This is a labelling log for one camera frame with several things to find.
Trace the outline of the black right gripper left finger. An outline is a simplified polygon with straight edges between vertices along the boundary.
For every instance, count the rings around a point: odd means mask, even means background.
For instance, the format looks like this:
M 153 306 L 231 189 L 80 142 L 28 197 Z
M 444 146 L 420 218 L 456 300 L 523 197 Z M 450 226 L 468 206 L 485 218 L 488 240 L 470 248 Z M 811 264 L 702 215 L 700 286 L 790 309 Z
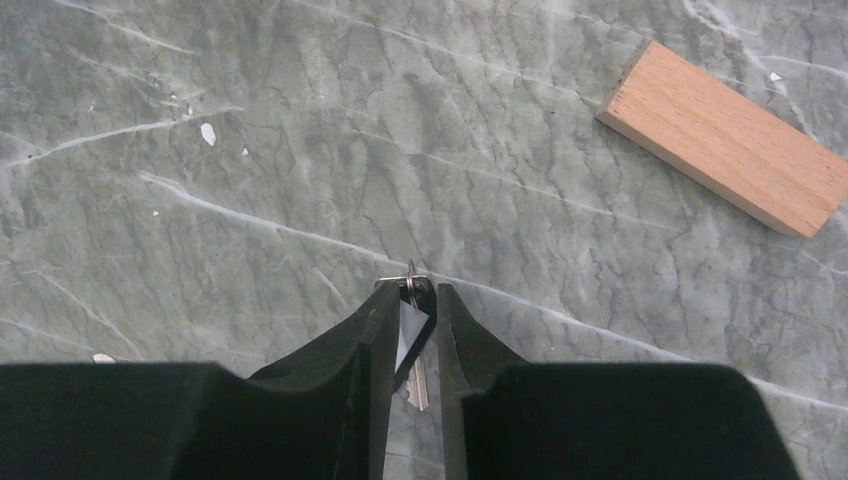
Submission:
M 394 392 L 400 288 L 249 377 L 281 401 L 266 446 L 297 479 L 380 479 Z

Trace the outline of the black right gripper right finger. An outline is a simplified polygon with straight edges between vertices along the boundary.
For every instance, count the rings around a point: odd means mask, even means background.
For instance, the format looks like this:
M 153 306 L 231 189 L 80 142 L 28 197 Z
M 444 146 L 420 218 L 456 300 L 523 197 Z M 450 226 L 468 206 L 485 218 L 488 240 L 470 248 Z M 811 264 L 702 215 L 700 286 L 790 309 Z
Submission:
M 436 343 L 445 477 L 474 479 L 501 440 L 491 390 L 504 370 L 527 361 L 481 325 L 448 283 L 437 288 Z

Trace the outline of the black key tag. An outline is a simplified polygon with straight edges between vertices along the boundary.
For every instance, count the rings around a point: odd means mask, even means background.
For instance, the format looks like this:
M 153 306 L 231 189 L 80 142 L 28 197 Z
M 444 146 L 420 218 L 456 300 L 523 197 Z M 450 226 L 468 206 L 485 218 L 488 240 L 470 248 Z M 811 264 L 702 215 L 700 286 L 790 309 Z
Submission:
M 404 276 L 383 277 L 374 290 L 384 284 L 399 288 L 399 332 L 395 355 L 394 388 L 405 390 L 407 401 L 419 411 L 429 407 L 428 382 L 420 355 L 437 323 L 437 293 L 427 275 L 419 274 L 409 260 Z

